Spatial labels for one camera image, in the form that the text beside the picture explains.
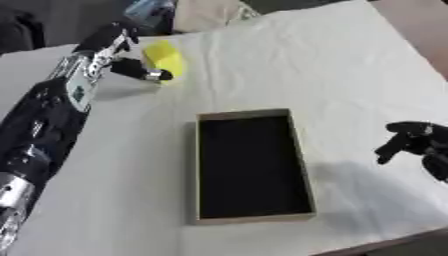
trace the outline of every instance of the robot forearm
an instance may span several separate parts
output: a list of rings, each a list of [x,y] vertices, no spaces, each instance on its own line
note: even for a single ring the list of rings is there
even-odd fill
[[[101,70],[128,50],[135,33],[122,23],[101,28],[34,85],[0,125],[0,255],[5,255],[47,182],[82,131]]]

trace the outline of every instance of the yellow sponge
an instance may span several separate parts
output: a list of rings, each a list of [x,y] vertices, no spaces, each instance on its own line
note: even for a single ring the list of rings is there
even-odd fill
[[[165,69],[171,72],[173,79],[184,72],[184,59],[182,54],[167,40],[159,40],[143,49],[151,68]]]

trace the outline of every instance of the white table surface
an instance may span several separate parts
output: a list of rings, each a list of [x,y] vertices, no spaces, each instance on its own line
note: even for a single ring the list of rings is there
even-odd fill
[[[297,256],[448,224],[448,188],[417,157],[375,163],[373,150],[391,135],[386,123],[448,124],[448,95],[443,78],[369,3],[281,12],[169,40],[188,73],[158,92],[106,75],[12,256]],[[0,58],[0,114],[72,47]],[[278,107],[292,110],[318,215],[185,225],[186,124],[197,113]]]

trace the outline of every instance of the silver metal part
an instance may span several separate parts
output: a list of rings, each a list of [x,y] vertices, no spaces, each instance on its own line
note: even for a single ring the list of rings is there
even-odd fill
[[[27,216],[27,204],[34,191],[30,182],[10,173],[0,172],[0,256],[7,254],[17,239]]]
[[[149,70],[148,73],[145,75],[145,80],[153,81],[153,82],[160,82],[160,76],[162,76],[162,70],[152,69],[152,70]]]
[[[96,94],[96,84],[102,76],[102,69],[112,63],[119,47],[127,40],[127,32],[123,29],[109,47],[95,53],[92,58],[82,52],[74,53],[62,59],[48,79],[66,77],[70,102],[78,111],[87,112]]]
[[[86,70],[90,64],[89,57],[75,53],[63,58],[47,79],[66,77],[68,98],[73,107],[80,112],[86,112],[89,109],[89,103],[93,98],[91,94],[95,91],[95,83],[99,79],[99,76],[87,75]]]
[[[17,208],[23,195],[33,188],[33,184],[22,178],[0,172],[0,209]]]

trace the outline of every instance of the robotic hand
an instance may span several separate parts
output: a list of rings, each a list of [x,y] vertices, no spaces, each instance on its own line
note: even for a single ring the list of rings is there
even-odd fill
[[[400,122],[386,126],[396,134],[375,153],[386,164],[400,151],[423,156],[423,166],[437,180],[448,182],[448,128],[424,122]]]
[[[6,255],[84,127],[101,71],[136,30],[121,22],[100,28],[30,91],[0,125],[0,255]]]

